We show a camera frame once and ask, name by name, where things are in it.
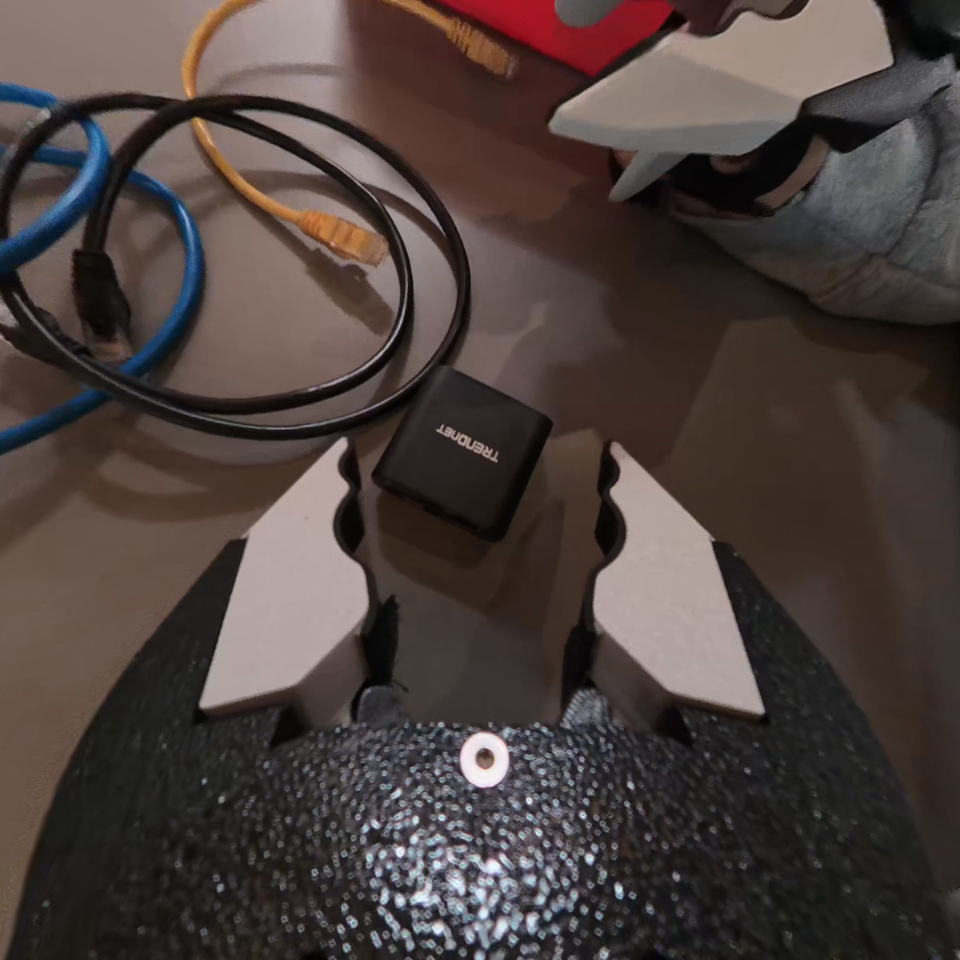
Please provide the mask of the red plastic bin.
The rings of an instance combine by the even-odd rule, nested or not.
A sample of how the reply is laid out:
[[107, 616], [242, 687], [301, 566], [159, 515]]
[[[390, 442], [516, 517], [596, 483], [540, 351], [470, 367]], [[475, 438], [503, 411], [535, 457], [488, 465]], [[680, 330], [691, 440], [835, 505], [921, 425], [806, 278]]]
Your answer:
[[560, 20], [552, 1], [438, 4], [588, 77], [596, 76], [651, 37], [673, 12], [666, 2], [627, 1], [599, 23], [575, 28]]

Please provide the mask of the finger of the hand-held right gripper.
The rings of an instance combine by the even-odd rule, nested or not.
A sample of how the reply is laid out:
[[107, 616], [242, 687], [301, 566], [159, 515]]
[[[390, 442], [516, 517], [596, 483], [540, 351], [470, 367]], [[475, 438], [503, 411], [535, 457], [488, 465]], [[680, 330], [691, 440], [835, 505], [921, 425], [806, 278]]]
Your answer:
[[678, 14], [691, 34], [716, 36], [729, 29], [737, 18], [754, 14], [767, 19], [796, 16], [808, 1], [678, 1]]
[[623, 202], [691, 155], [743, 155], [793, 122], [811, 97], [892, 66], [871, 1], [809, 1], [796, 15], [740, 15], [716, 35], [687, 24], [651, 37], [549, 118], [560, 138], [628, 154], [608, 198]]

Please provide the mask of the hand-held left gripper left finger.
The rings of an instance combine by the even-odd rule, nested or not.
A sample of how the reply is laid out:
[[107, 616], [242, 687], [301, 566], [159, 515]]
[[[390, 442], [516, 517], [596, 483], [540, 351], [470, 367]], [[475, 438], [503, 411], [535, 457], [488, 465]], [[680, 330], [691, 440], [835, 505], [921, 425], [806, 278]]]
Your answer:
[[360, 487], [354, 444], [340, 438], [249, 529], [204, 716], [281, 706], [301, 724], [335, 724], [362, 690], [390, 683], [399, 606], [357, 553]]

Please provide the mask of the black ethernet splitter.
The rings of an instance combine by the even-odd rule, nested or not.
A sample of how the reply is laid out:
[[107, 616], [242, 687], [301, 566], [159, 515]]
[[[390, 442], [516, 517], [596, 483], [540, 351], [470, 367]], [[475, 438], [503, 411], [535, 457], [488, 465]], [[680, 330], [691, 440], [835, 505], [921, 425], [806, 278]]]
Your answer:
[[385, 492], [488, 543], [519, 509], [553, 422], [451, 366], [424, 381], [372, 471]]

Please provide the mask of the person's right forearm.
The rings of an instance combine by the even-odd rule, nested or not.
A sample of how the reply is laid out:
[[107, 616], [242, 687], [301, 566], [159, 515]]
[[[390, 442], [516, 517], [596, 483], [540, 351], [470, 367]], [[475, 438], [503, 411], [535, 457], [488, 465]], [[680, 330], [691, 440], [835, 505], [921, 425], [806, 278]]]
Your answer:
[[835, 316], [933, 327], [959, 320], [959, 89], [818, 174], [769, 216], [674, 219]]

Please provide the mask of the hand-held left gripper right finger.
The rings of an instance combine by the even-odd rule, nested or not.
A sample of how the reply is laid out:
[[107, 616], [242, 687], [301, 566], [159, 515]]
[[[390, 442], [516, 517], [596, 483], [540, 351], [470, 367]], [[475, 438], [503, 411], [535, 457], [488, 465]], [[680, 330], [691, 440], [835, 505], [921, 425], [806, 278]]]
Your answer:
[[597, 492], [602, 556], [563, 653], [563, 704], [594, 686], [630, 724], [678, 708], [762, 720], [714, 537], [617, 441]]

